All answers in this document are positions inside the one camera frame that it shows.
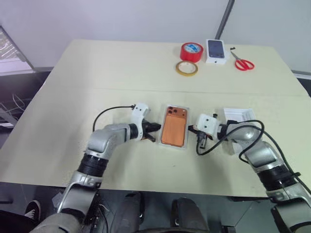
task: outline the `black cable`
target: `black cable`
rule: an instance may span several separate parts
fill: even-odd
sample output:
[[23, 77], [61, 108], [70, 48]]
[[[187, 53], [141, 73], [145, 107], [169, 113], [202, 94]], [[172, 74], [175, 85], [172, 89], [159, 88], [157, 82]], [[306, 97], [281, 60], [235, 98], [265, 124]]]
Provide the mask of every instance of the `black cable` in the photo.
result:
[[112, 109], [116, 109], [116, 108], [132, 108], [134, 109], [135, 108], [135, 105], [131, 105], [131, 106], [117, 106], [117, 107], [112, 107], [112, 108], [107, 108], [105, 110], [103, 110], [101, 113], [99, 113], [97, 115], [97, 117], [95, 118], [94, 122], [93, 122], [93, 132], [95, 131], [95, 125], [96, 125], [96, 121], [97, 119], [105, 112], [109, 111], [109, 110], [112, 110]]
[[[259, 136], [256, 138], [256, 140], [249, 145], [247, 148], [245, 148], [240, 154], [239, 154], [239, 159], [245, 163], [248, 163], [246, 160], [242, 159], [241, 156], [247, 152], [249, 149], [251, 149], [262, 137], [263, 132], [264, 132], [264, 124], [260, 121], [260, 120], [247, 120], [247, 121], [242, 121], [241, 123], [244, 122], [258, 122], [261, 125], [261, 129], [260, 129], [260, 134]], [[235, 129], [233, 129], [232, 131], [230, 131], [229, 133], [227, 133], [224, 137], [222, 137], [212, 148], [208, 149], [205, 152], [200, 153], [199, 152], [199, 142], [197, 142], [196, 144], [196, 153], [198, 155], [206, 155], [208, 153], [210, 153], [212, 150], [214, 150], [216, 147], [218, 147], [223, 141], [225, 141], [231, 134], [233, 134], [235, 131], [242, 129], [242, 128], [255, 128], [255, 129], [259, 129], [258, 127], [254, 126], [254, 125], [241, 125], [236, 127]]]
[[102, 210], [101, 210], [101, 206], [99, 205], [99, 211], [101, 212], [101, 214], [102, 214], [102, 216], [103, 216], [103, 218], [104, 218], [104, 220], [105, 220], [105, 225], [106, 225], [106, 233], [109, 233], [109, 227], [108, 227], [108, 221], [107, 221], [107, 218], [106, 218], [106, 216], [104, 215], [104, 213], [102, 212]]

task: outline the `scissors blade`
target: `scissors blade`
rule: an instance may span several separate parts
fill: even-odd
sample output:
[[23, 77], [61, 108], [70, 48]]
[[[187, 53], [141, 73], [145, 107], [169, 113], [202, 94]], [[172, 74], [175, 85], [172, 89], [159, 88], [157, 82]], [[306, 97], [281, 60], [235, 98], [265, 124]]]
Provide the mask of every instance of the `scissors blade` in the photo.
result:
[[240, 58], [239, 58], [237, 55], [235, 55], [232, 51], [230, 51], [230, 52], [231, 52], [232, 55], [235, 57], [235, 59], [240, 60]]

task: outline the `white table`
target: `white table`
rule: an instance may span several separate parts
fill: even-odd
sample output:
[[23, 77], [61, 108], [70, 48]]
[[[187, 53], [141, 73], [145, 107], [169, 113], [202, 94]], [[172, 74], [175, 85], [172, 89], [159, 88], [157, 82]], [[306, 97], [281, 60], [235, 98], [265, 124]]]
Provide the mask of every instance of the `white table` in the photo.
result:
[[[144, 102], [152, 109], [147, 119], [159, 123], [167, 103], [189, 107], [190, 123], [200, 113], [211, 115], [223, 107], [253, 108], [294, 171], [311, 186], [310, 98], [276, 51], [236, 45], [236, 54], [252, 61], [254, 70], [238, 71], [232, 58], [224, 66], [200, 61], [198, 73], [184, 77], [174, 69], [180, 46], [73, 41], [1, 149], [0, 180], [66, 185], [83, 157], [96, 115], [108, 107]], [[113, 110], [97, 127], [129, 123], [130, 114]], [[149, 140], [121, 145], [109, 161], [102, 188], [266, 196], [259, 178], [237, 156], [218, 147], [199, 157], [195, 143], [190, 133], [187, 150]]]

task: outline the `tape roll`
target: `tape roll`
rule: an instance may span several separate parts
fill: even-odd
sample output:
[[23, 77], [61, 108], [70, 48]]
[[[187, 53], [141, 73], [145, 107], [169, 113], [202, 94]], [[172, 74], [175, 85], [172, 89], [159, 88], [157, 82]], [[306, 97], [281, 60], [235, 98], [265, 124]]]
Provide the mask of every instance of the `tape roll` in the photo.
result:
[[190, 61], [181, 61], [176, 64], [176, 71], [184, 76], [192, 76], [198, 72], [198, 66]]
[[181, 46], [180, 59], [183, 61], [198, 62], [202, 57], [203, 50], [203, 47], [197, 43], [185, 43]]

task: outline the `phone case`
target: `phone case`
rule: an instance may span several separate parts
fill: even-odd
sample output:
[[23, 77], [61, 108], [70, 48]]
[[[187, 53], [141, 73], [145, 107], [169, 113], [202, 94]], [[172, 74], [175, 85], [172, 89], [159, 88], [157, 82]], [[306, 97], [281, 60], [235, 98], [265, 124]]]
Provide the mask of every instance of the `phone case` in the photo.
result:
[[169, 105], [165, 111], [160, 143], [185, 148], [188, 132], [188, 108]]

